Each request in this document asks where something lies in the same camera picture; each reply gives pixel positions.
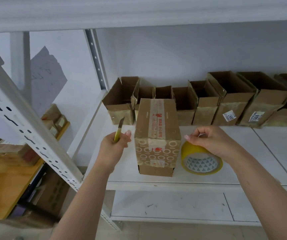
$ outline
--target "right hand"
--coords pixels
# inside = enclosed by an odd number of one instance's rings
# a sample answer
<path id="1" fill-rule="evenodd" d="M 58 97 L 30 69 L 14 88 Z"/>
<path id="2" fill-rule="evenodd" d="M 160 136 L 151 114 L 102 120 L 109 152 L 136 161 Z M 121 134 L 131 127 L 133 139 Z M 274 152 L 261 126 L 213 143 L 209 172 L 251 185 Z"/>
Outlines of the right hand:
<path id="1" fill-rule="evenodd" d="M 218 126 L 200 126 L 191 135 L 184 137 L 191 144 L 206 148 L 227 163 L 248 153 Z"/>

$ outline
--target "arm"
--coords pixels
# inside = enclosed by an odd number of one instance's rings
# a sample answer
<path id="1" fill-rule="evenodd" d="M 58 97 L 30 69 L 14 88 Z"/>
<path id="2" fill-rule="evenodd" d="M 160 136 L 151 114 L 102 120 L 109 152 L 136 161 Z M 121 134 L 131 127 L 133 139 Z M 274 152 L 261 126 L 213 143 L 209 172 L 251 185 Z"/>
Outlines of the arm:
<path id="1" fill-rule="evenodd" d="M 93 168 L 61 218 L 51 240 L 95 239 L 109 175 L 131 141 L 130 131 L 121 133 L 117 143 L 113 142 L 114 136 L 115 132 L 102 140 Z"/>
<path id="2" fill-rule="evenodd" d="M 268 237 L 287 239 L 287 191 L 253 156 L 217 126 L 198 127 L 185 138 L 227 162 Z"/>

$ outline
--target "white label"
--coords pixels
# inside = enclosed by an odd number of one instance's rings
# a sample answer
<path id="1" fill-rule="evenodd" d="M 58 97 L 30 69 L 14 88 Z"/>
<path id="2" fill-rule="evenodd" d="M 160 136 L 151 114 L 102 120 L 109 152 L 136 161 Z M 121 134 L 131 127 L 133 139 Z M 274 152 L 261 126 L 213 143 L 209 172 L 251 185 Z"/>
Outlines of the white label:
<path id="1" fill-rule="evenodd" d="M 150 160 L 150 166 L 154 167 L 165 167 L 165 161 L 163 160 Z"/>
<path id="2" fill-rule="evenodd" d="M 264 114 L 264 112 L 262 111 L 255 111 L 253 112 L 253 114 L 251 115 L 250 119 L 249 119 L 249 122 L 250 121 L 259 121 L 259 119 L 261 118 L 261 116 Z"/>
<path id="3" fill-rule="evenodd" d="M 23 146 L 24 144 L 26 144 L 25 140 L 20 140 L 19 142 L 17 142 L 16 144 L 13 144 L 9 141 L 4 140 L 3 142 L 1 142 L 0 144 L 7 144 L 7 145 L 18 145 L 18 146 Z"/>
<path id="4" fill-rule="evenodd" d="M 61 118 L 59 121 L 59 126 L 62 127 L 64 125 L 64 118 Z"/>
<path id="5" fill-rule="evenodd" d="M 51 133 L 53 136 L 56 136 L 57 132 L 58 132 L 57 129 L 52 126 L 51 129 L 50 129 L 50 133 Z"/>
<path id="6" fill-rule="evenodd" d="M 233 110 L 230 110 L 230 111 L 228 111 L 227 113 L 224 113 L 224 114 L 222 114 L 222 115 L 223 115 L 223 117 L 225 118 L 225 120 L 226 120 L 227 122 L 229 122 L 230 120 L 233 120 L 233 119 L 236 118 L 236 116 L 235 116 Z"/>

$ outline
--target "yellow utility knife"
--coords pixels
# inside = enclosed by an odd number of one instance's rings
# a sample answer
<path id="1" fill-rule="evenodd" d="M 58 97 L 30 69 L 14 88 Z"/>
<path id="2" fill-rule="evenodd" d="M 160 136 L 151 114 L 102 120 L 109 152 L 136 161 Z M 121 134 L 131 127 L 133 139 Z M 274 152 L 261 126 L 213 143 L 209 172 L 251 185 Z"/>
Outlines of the yellow utility knife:
<path id="1" fill-rule="evenodd" d="M 120 137 L 120 133 L 121 133 L 121 128 L 122 128 L 122 124 L 123 124 L 123 121 L 125 120 L 125 117 L 123 117 L 120 122 L 119 122 L 119 125 L 118 125 L 118 129 L 117 129 L 117 132 L 115 134 L 115 139 L 113 140 L 114 143 L 117 143 L 119 141 L 119 137 Z"/>

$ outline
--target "fingernail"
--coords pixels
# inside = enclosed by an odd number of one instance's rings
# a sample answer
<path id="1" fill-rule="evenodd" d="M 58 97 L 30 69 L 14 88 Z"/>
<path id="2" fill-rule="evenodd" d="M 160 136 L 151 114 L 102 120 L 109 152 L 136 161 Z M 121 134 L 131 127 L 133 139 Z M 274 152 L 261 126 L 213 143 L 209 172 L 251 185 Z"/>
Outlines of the fingernail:
<path id="1" fill-rule="evenodd" d="M 125 132 L 125 135 L 130 137 L 130 136 L 131 136 L 131 130 L 127 130 L 127 131 Z"/>

